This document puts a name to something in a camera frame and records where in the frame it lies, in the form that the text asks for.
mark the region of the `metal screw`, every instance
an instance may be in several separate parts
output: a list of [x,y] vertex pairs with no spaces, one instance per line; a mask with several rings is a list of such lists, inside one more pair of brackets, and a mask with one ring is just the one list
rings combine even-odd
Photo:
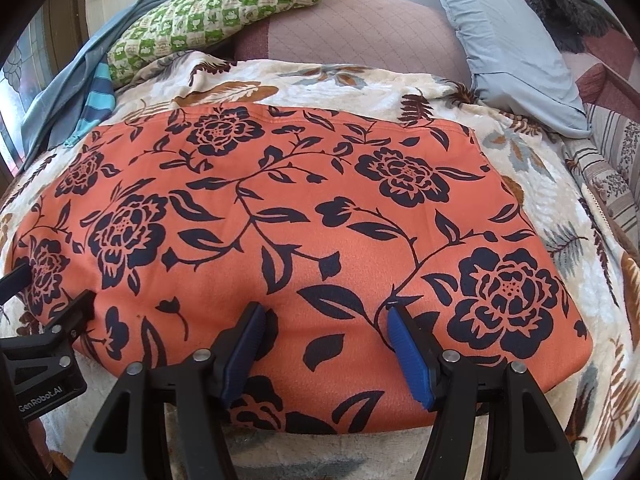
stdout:
[[457,363],[458,361],[460,361],[460,354],[455,350],[445,350],[442,353],[442,358],[447,363]]
[[511,370],[513,370],[517,374],[523,374],[527,371],[527,365],[522,361],[514,361],[511,363]]
[[201,348],[193,353],[194,361],[206,361],[209,358],[211,358],[211,350],[208,348]]
[[140,361],[135,361],[127,366],[127,374],[138,375],[142,371],[142,368],[142,363]]

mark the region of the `blanket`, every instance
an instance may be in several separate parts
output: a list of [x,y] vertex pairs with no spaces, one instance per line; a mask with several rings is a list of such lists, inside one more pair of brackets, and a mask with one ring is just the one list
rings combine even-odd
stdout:
[[[426,74],[397,74],[350,65],[252,60],[233,66],[199,52],[159,60],[118,93],[108,124],[191,104],[260,102],[339,109],[379,120],[426,114],[473,128],[494,168],[518,198],[584,319],[594,351],[583,370],[546,395],[586,478],[635,423],[640,374],[640,270],[614,238],[590,190],[567,169],[560,137],[532,120],[484,106],[461,84]],[[19,220],[79,146],[44,154],[22,176],[0,213],[0,264]],[[5,304],[0,335],[40,329],[16,299]],[[114,378],[79,356],[90,389],[49,413],[49,445],[73,459]],[[172,412],[168,413],[172,428]],[[479,478],[487,418],[476,420],[467,478]],[[227,442],[242,479],[406,479],[418,468],[430,428],[383,434],[309,436],[228,428]],[[176,478],[179,451],[171,446]]]

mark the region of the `blue pillow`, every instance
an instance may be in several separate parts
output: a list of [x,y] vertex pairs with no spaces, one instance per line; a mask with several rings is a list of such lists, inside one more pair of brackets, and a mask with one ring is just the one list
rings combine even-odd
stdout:
[[440,1],[482,101],[532,116],[567,137],[590,135],[571,73],[525,0]]

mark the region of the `blue cloth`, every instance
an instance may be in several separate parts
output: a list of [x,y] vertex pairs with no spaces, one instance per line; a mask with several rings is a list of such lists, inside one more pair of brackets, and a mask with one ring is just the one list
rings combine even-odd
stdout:
[[98,124],[109,117],[116,107],[116,97],[113,94],[113,83],[109,73],[106,56],[95,69],[94,80],[89,88],[89,95],[84,102],[84,109],[76,124],[76,129],[65,140],[65,146],[75,146],[84,136]]
[[[97,66],[125,30],[164,1],[166,0],[138,0],[114,15],[87,41],[74,60],[34,99],[22,120],[20,131],[24,152],[27,153],[23,170],[35,160],[48,132],[50,134],[47,147],[54,148],[78,131],[79,126],[82,128],[85,104],[93,107],[96,103],[95,100],[92,100],[91,104],[87,103],[92,85],[97,81],[104,89],[106,84],[104,78],[97,80],[94,77]],[[89,123],[97,120],[97,116],[92,117],[89,111],[84,118]]]

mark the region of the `black leaf print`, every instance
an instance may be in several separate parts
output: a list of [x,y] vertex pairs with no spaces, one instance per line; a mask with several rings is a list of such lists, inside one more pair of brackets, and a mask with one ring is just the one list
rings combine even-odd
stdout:
[[365,136],[367,134],[367,130],[360,126],[359,124],[345,124],[345,126],[350,129],[354,134]]
[[119,135],[116,135],[115,137],[113,137],[113,139],[111,139],[109,142],[107,142],[107,146],[109,144],[113,144],[114,142],[116,142],[121,136],[122,136],[122,134],[119,134]]
[[267,284],[267,294],[278,292],[289,284],[291,275],[293,274],[291,252],[296,248],[296,246],[292,245],[276,245],[273,248],[282,263],[282,275],[278,278],[271,253],[266,247],[262,247],[262,276]]
[[301,288],[298,294],[316,309],[320,314],[334,319],[354,319],[353,314],[343,309],[351,310],[361,316],[366,316],[360,298],[348,288],[338,285],[312,285]]
[[166,252],[160,258],[160,261],[164,264],[167,272],[171,269],[176,263],[178,263],[178,256],[175,255],[174,250],[169,247]]
[[209,191],[214,191],[216,189],[220,189],[221,187],[225,187],[229,184],[228,180],[224,178],[220,178],[217,176],[206,176],[205,178],[201,178],[200,180],[195,180],[194,182],[187,182],[187,187],[189,189],[208,189]]
[[142,362],[149,368],[166,366],[166,350],[156,327],[145,317],[140,325]]
[[271,117],[289,117],[296,113],[295,110],[278,110],[275,106],[269,106],[269,114]]
[[444,176],[448,176],[449,178],[453,178],[455,180],[471,181],[471,180],[480,180],[481,178],[484,178],[484,176],[482,175],[467,173],[466,171],[458,170],[457,168],[440,167],[440,168],[436,168],[436,171]]
[[443,274],[440,272],[433,272],[431,274],[425,274],[421,278],[431,285],[431,288],[436,293],[436,296],[444,306],[449,306],[453,301],[453,298],[449,294],[449,291],[440,282],[447,283],[454,292],[458,291],[458,282],[450,274]]
[[314,339],[306,346],[302,361],[309,370],[315,372],[321,362],[338,357],[343,344],[344,334],[331,334]]
[[206,229],[187,229],[186,231],[178,232],[178,236],[182,239],[182,241],[189,244],[191,247],[195,247],[196,249],[213,252],[220,252],[220,250],[222,249],[220,247],[214,247],[205,243],[222,243],[222,240],[220,240],[220,238],[218,238],[211,231],[207,231]]
[[[138,180],[138,181],[134,182],[133,184],[131,184],[131,186],[128,186],[125,189],[123,189],[121,192],[119,192],[118,193],[118,199],[124,198],[126,196],[129,196],[132,193],[135,193],[135,192],[139,191],[140,189],[145,187],[147,184],[150,184],[154,180],[155,180],[155,178],[141,178],[140,180]],[[118,189],[120,188],[120,184],[121,184],[121,182],[119,182],[116,185],[116,187]]]
[[315,418],[311,415],[305,415],[300,412],[289,412],[285,415],[287,433],[302,434],[337,434],[337,431],[329,426],[324,420]]
[[414,317],[414,321],[421,330],[424,330],[425,332],[433,332],[433,327],[436,325],[436,321],[439,317],[439,312],[423,312]]
[[350,142],[338,142],[338,145],[334,148],[334,155],[347,156],[353,153],[353,146]]
[[267,146],[264,149],[264,156],[258,161],[258,166],[264,168],[268,164],[273,164],[284,158],[282,150],[275,146]]
[[172,189],[169,192],[169,200],[174,206],[175,212],[182,218],[192,222],[211,222],[222,220],[219,216],[213,216],[203,206],[198,204],[191,193],[183,189]]
[[330,254],[325,258],[320,258],[320,260],[318,260],[318,269],[320,270],[320,276],[323,281],[338,275],[342,270],[340,252],[336,251],[334,254]]
[[316,173],[309,173],[306,176],[306,181],[312,184],[322,184],[323,180],[326,180],[326,177],[322,175],[318,175]]
[[272,308],[267,310],[265,314],[264,335],[255,353],[255,361],[259,361],[265,357],[265,355],[273,349],[273,346],[276,344],[276,339],[278,338],[278,315]]
[[373,390],[370,392],[362,392],[359,394],[355,394],[354,396],[349,397],[347,400],[338,405],[338,407],[332,412],[331,420],[334,424],[338,424],[344,414],[353,406],[366,400],[366,402],[360,407],[360,409],[356,412],[355,416],[351,420],[351,424],[349,425],[349,433],[360,433],[364,431],[366,427],[369,417],[373,412],[376,404],[380,400],[380,397],[384,395],[384,392],[380,390]]
[[420,300],[420,298],[423,298],[423,296],[396,296],[393,294],[386,298],[385,306],[387,310],[395,306],[409,306]]
[[334,126],[329,122],[328,119],[325,119],[324,117],[321,117],[316,114],[312,114],[311,112],[306,112],[304,110],[302,111],[302,115],[310,123],[319,124],[323,128],[326,128],[327,130],[331,130],[332,132],[335,131]]
[[60,215],[58,215],[58,221],[53,226],[53,229],[63,229],[66,221],[69,220],[69,213],[71,212],[71,200],[68,200],[65,205],[63,205],[60,210]]
[[447,237],[449,243],[460,241],[460,229],[458,229],[458,226],[437,210],[435,221],[438,231]]
[[306,128],[304,126],[296,126],[295,124],[288,124],[287,126],[283,126],[281,128],[272,130],[271,133],[275,135],[301,134],[305,130]]
[[275,180],[276,182],[281,182],[283,184],[295,184],[293,179],[286,173],[282,173],[279,170],[272,170],[267,173],[271,180]]
[[529,238],[533,236],[535,233],[531,232],[529,229],[520,229],[510,235],[503,236],[504,240],[508,242],[519,242],[520,240],[524,240],[525,238]]
[[442,144],[442,147],[444,148],[445,152],[449,151],[449,137],[445,132],[443,132],[439,128],[431,127],[429,128],[429,133],[433,136],[434,139],[436,139],[440,144]]
[[574,323],[575,334],[578,337],[583,337],[587,341],[587,327],[582,320],[578,320]]
[[136,126],[133,128],[133,131],[129,134],[129,139],[131,140],[131,142],[138,138],[139,134],[142,133],[142,130],[144,130],[142,126]]
[[340,164],[340,161],[337,158],[332,159],[331,165],[334,167],[335,171],[337,171],[340,174],[344,174],[344,168],[342,167],[342,164]]
[[504,224],[509,220],[516,217],[518,214],[518,205],[517,204],[507,204],[504,206],[498,214],[489,218],[489,222],[494,222],[496,224]]
[[113,164],[103,164],[100,167],[100,171],[106,178],[111,178],[120,173],[120,170],[117,170]]
[[100,213],[102,211],[100,211],[99,209],[92,211],[91,213],[89,213],[87,216],[85,216],[84,218],[82,218],[80,220],[80,227],[87,227],[89,225],[91,225],[95,219],[98,218],[98,216],[100,216]]
[[498,241],[498,237],[491,231],[485,231],[484,233],[482,233],[482,236],[487,242],[496,243]]
[[255,191],[252,191],[251,189],[247,189],[245,187],[239,187],[238,188],[238,195],[239,196],[245,196],[247,198],[255,198],[256,200],[264,200]]
[[263,209],[256,213],[256,219],[260,222],[267,222],[269,224],[278,224],[281,222],[291,222],[292,224],[298,222],[309,222],[309,218],[303,215],[300,211],[290,209],[288,207],[271,207]]
[[164,312],[165,314],[175,314],[178,316],[184,326],[184,341],[186,342],[187,339],[189,339],[189,324],[187,320],[184,319],[184,316],[180,314],[180,301],[178,298],[174,296],[172,300],[162,300],[158,306],[156,306],[156,310]]
[[165,135],[161,139],[157,140],[153,146],[155,152],[161,152],[162,149],[169,143],[169,136]]
[[358,137],[354,137],[352,135],[343,135],[343,137],[347,140],[350,140],[354,144],[364,144],[364,140],[361,140]]
[[162,162],[158,168],[161,170],[172,170],[173,168],[180,168],[181,166],[186,166],[187,161],[183,158],[174,158],[172,160],[168,160],[167,162]]
[[300,143],[298,144],[299,148],[310,148],[314,144],[317,144],[322,140],[322,137],[305,137],[304,139],[300,139]]
[[358,222],[347,227],[374,240],[386,241],[398,238],[398,229],[378,222]]
[[418,142],[420,142],[420,137],[407,137],[401,142],[401,144],[410,148],[411,146],[418,144]]
[[140,293],[140,276],[136,269],[132,269],[127,276],[127,285],[129,285],[134,295],[137,296]]
[[386,146],[391,142],[391,137],[387,137],[386,139],[372,139],[365,142],[365,144],[369,144],[370,146]]
[[80,335],[80,345],[84,349],[84,352],[89,355],[95,362],[97,362],[100,366],[104,366],[98,355],[98,352],[95,351],[94,342],[89,337],[87,332],[82,332]]

